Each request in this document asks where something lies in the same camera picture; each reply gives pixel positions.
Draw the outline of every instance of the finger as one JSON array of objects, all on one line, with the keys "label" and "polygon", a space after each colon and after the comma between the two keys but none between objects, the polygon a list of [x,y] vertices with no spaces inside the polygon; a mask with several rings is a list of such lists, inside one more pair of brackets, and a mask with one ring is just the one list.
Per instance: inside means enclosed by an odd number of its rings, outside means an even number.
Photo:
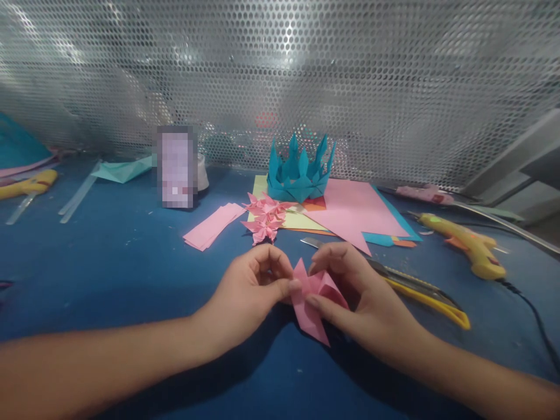
[{"label": "finger", "polygon": [[255,274],[272,270],[277,278],[291,278],[293,276],[293,269],[288,256],[273,245],[263,244],[256,246],[243,255],[242,258],[257,262],[257,264],[251,265]]},{"label": "finger", "polygon": [[262,286],[265,298],[271,307],[275,303],[290,297],[293,291],[300,290],[301,288],[302,283],[299,280],[287,278],[278,279],[268,286]]},{"label": "finger", "polygon": [[317,309],[321,318],[330,322],[339,330],[349,333],[354,328],[356,318],[354,312],[344,309],[332,300],[319,295],[307,295],[305,301]]},{"label": "finger", "polygon": [[348,242],[325,244],[311,260],[313,263],[309,268],[310,275],[324,269],[334,274],[342,274],[358,292],[365,289],[365,280],[374,273],[366,259]]}]

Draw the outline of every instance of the blue origami crown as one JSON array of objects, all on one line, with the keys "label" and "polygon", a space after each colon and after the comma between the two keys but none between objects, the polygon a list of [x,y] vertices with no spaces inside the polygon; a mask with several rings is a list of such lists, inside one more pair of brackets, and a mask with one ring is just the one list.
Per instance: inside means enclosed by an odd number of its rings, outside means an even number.
[{"label": "blue origami crown", "polygon": [[292,135],[290,141],[290,155],[287,161],[277,156],[275,140],[272,140],[270,150],[270,164],[268,167],[268,195],[278,201],[297,201],[303,203],[308,198],[318,198],[325,193],[328,177],[333,166],[334,149],[336,142],[332,145],[331,156],[327,165],[322,164],[321,160],[327,151],[327,135],[317,148],[315,160],[309,162],[307,151],[302,150],[302,155],[298,159],[298,139],[296,134]]}]

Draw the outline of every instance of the fingernail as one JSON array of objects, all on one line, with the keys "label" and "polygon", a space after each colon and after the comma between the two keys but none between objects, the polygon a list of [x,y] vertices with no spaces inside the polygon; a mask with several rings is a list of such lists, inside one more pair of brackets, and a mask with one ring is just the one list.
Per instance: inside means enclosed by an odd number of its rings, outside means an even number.
[{"label": "fingernail", "polygon": [[290,290],[290,292],[300,290],[301,288],[302,288],[302,282],[299,281],[298,279],[290,280],[290,282],[288,283],[288,289]]},{"label": "fingernail", "polygon": [[319,308],[319,301],[315,296],[309,295],[305,298],[305,301],[311,306],[313,306],[315,309]]}]

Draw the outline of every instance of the yellow paper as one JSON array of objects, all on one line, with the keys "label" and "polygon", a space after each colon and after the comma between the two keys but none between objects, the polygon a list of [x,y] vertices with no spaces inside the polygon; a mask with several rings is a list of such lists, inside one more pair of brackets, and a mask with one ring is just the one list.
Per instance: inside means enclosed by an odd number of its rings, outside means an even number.
[{"label": "yellow paper", "polygon": [[[253,185],[253,195],[257,197],[258,200],[264,198],[263,193],[268,191],[268,183],[267,183],[267,176],[266,175],[256,175],[255,176],[255,183]],[[290,207],[291,210],[296,212],[305,213],[306,210],[303,208],[301,204],[297,204],[293,207]],[[252,222],[255,220],[255,216],[249,213],[249,217],[247,218],[248,222]],[[282,227],[284,229],[314,229],[314,230],[328,230],[319,225],[317,222],[314,222],[307,216],[302,214],[295,214],[295,213],[286,213],[286,221],[284,221]]]}]

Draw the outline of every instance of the teal origami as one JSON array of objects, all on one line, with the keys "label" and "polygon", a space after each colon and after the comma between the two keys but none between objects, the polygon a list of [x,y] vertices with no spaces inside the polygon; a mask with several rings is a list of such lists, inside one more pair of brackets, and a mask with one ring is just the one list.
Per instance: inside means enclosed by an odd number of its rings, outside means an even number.
[{"label": "teal origami", "polygon": [[309,162],[307,151],[302,150],[298,158],[298,139],[292,135],[289,157],[285,162],[277,155],[275,140],[272,140],[270,150],[270,164],[268,166],[268,195],[278,201],[297,201],[303,203],[308,198],[321,197],[327,188],[327,181],[333,166],[334,149],[326,165],[323,165],[323,155],[327,151],[327,136],[317,147],[315,160]]},{"label": "teal origami", "polygon": [[115,181],[121,184],[136,178],[152,168],[152,155],[134,162],[107,163],[103,162],[98,171],[92,173],[98,178]]}]

